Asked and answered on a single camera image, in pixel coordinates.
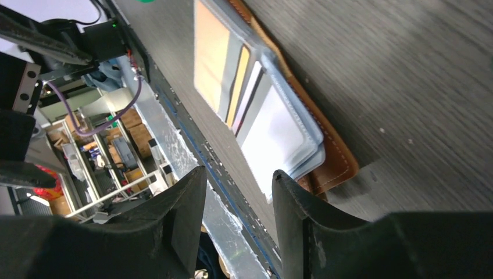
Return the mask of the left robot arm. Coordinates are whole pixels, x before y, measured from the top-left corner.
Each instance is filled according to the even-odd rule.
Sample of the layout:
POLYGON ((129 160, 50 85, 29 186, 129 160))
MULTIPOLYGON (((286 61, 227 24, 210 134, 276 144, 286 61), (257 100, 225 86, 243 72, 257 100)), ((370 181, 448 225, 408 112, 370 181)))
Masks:
POLYGON ((127 53, 115 19, 80 32, 75 20, 37 22, 1 6, 1 38, 26 51, 26 62, 1 53, 1 186, 54 188, 55 179, 25 161, 42 81, 80 77, 127 53))

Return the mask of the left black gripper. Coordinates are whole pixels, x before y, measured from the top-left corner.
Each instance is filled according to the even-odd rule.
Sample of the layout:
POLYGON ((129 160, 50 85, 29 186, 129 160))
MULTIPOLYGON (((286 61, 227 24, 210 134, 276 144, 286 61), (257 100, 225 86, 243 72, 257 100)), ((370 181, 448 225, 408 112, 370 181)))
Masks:
POLYGON ((25 159, 40 98, 41 66, 1 53, 1 186, 56 187, 56 178, 25 159))

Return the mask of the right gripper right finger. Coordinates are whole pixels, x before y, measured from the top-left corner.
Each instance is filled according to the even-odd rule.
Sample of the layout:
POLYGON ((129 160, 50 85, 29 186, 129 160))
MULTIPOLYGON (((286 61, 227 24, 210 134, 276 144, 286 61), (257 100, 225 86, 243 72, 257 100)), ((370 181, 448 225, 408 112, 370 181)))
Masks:
POLYGON ((368 222, 281 170, 272 194, 284 278, 491 278, 491 212, 394 212, 368 222))

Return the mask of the gold black-striped credit card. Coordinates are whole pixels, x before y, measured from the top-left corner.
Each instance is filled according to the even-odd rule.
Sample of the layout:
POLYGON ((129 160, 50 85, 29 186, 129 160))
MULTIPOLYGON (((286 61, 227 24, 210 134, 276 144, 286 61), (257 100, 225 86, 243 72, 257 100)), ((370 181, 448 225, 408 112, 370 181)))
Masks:
POLYGON ((204 4, 195 1, 194 85, 217 116, 232 128, 250 53, 204 4))

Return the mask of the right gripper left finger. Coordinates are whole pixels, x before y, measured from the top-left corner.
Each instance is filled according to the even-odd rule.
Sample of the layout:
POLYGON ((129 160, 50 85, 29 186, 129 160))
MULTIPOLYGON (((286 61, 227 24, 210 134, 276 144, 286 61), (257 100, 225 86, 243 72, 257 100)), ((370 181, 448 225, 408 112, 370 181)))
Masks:
POLYGON ((192 278, 207 175, 175 185, 104 224, 1 217, 2 278, 192 278))

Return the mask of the brown leather card holder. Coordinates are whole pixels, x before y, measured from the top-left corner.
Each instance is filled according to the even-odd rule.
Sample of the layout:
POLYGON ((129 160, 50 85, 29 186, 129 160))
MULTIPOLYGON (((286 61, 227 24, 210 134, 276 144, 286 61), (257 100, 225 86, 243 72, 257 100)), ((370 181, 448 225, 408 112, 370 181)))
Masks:
POLYGON ((194 86, 228 127, 265 196, 282 170, 314 195, 359 164, 242 1, 194 2, 194 86))

